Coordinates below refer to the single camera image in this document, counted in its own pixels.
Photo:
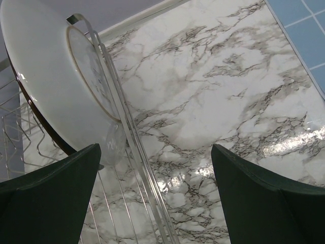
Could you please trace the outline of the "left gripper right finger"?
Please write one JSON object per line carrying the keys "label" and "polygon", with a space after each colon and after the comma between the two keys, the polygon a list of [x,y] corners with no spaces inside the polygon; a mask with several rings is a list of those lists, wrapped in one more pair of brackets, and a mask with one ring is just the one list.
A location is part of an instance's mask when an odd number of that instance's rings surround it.
{"label": "left gripper right finger", "polygon": [[324,188],[281,176],[219,144],[211,159],[231,243],[324,243]]}

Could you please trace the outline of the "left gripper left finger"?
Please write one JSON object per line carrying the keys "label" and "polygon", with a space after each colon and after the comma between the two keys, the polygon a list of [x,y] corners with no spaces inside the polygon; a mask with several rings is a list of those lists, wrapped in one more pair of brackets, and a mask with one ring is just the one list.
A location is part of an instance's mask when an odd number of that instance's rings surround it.
{"label": "left gripper left finger", "polygon": [[78,243],[101,159],[92,144],[1,183],[1,243]]}

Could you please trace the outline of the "wire dish rack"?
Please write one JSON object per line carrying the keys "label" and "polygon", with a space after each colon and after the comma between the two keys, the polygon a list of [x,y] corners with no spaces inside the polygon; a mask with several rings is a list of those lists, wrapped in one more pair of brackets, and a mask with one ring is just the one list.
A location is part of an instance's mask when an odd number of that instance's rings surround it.
{"label": "wire dish rack", "polygon": [[[117,71],[98,33],[82,22],[105,62],[106,79],[123,116],[126,147],[119,162],[101,166],[86,212],[79,243],[179,243],[136,129]],[[34,114],[11,71],[1,62],[1,181],[40,169],[66,156],[53,135]]]}

